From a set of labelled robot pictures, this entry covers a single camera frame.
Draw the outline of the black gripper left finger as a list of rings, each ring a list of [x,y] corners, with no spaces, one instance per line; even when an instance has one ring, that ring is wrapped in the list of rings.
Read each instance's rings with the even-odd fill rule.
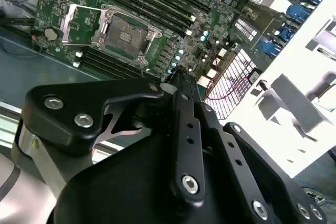
[[[22,111],[21,150],[56,197],[83,170],[150,136],[146,101],[171,97],[196,103],[183,70],[151,78],[37,86]]]

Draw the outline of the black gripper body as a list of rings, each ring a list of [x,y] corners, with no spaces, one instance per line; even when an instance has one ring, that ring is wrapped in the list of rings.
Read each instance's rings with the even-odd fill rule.
[[[146,101],[150,136],[83,170],[64,188],[51,223],[224,223],[208,176],[196,103]]]

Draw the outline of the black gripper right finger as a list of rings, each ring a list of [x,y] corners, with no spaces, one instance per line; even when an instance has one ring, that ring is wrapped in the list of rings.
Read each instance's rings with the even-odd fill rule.
[[[224,223],[327,223],[326,214],[237,123],[222,126],[200,101],[195,78],[184,85],[196,100],[203,144],[214,153],[208,176]]]

